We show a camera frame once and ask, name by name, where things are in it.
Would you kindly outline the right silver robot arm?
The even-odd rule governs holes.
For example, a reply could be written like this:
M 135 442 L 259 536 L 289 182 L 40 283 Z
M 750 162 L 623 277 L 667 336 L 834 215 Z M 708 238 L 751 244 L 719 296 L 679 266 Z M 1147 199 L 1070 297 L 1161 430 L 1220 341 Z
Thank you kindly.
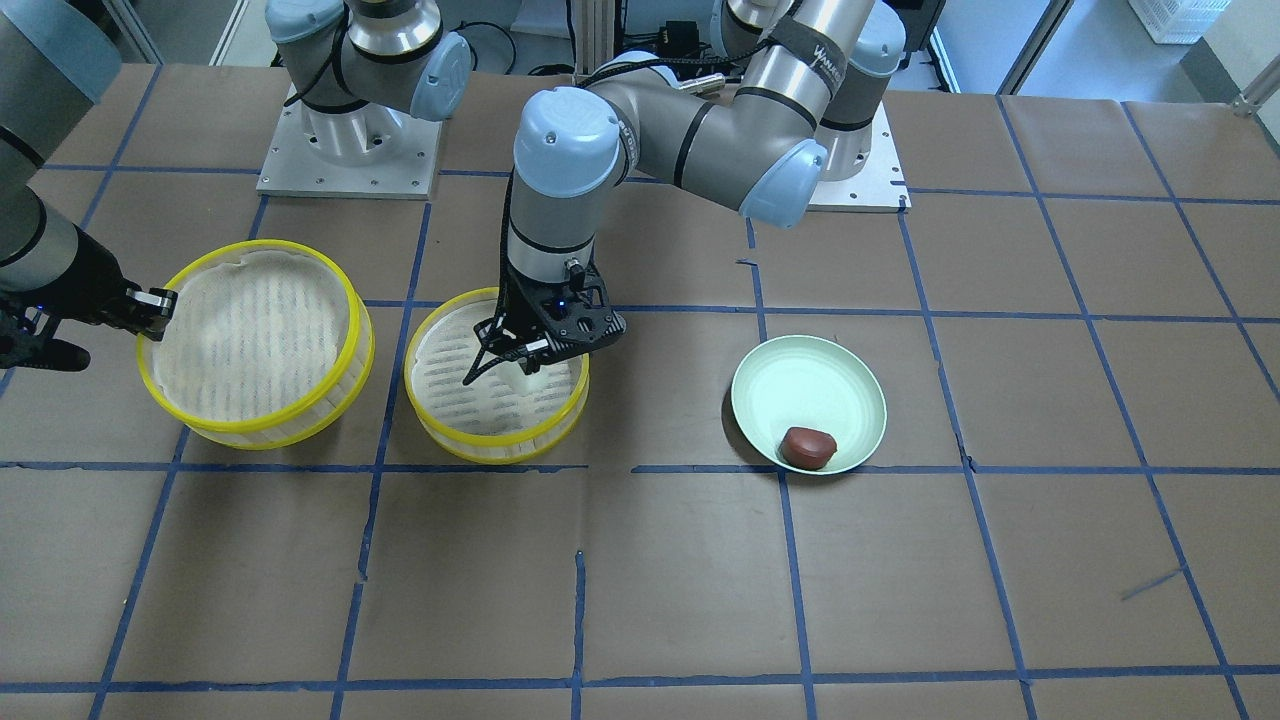
M 332 160 L 334 129 L 392 137 L 398 119 L 454 115 L 474 53 L 434 1 L 269 1 L 264 22 L 291 77 L 285 108 Z M 129 279 L 116 255 L 33 187 L 123 68 L 116 45 L 69 1 L 3 4 L 3 368 L 77 373 L 90 351 L 64 322 L 161 341 L 174 290 Z

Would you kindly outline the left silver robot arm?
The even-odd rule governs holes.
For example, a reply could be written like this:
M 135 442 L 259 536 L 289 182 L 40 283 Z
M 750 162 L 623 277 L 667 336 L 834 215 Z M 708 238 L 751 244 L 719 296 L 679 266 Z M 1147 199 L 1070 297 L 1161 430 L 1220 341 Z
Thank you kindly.
M 617 342 L 625 319 L 595 264 L 612 190 L 632 170 L 791 228 L 829 165 L 822 135 L 869 127 L 902 51 L 882 1 L 727 1 L 746 69 L 724 105 L 685 90 L 678 59 L 625 53 L 524 106 L 500 223 L 495 311 L 474 327 L 470 386 L 531 375 Z

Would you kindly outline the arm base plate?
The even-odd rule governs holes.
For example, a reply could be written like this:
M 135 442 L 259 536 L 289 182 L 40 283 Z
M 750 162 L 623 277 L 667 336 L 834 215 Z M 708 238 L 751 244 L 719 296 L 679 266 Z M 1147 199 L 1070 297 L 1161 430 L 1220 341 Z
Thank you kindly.
M 884 104 L 860 129 L 819 127 L 828 158 L 809 211 L 900 213 L 911 208 L 908 183 Z
M 270 197 L 429 200 L 444 126 L 374 104 L 325 114 L 298 101 L 282 109 L 256 190 Z

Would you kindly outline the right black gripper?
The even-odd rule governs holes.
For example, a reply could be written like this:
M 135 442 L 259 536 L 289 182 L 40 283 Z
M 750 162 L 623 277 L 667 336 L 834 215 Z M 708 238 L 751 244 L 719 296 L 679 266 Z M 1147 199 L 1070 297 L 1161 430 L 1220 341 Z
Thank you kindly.
M 63 320 L 110 325 L 152 342 L 165 337 L 179 300 L 142 290 L 115 256 L 81 228 L 3 236 L 3 368 L 82 372 L 90 354 L 55 338 Z

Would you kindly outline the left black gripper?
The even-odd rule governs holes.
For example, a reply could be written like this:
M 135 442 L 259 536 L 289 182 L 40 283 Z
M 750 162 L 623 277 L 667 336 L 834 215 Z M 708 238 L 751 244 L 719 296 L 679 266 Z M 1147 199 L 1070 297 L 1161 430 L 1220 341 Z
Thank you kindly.
M 544 283 L 503 263 L 495 311 L 474 327 L 480 350 L 463 386 L 497 370 L 508 387 L 530 387 L 540 363 L 564 363 L 623 337 L 626 320 L 595 264 L 571 260 L 567 270 L 566 281 Z

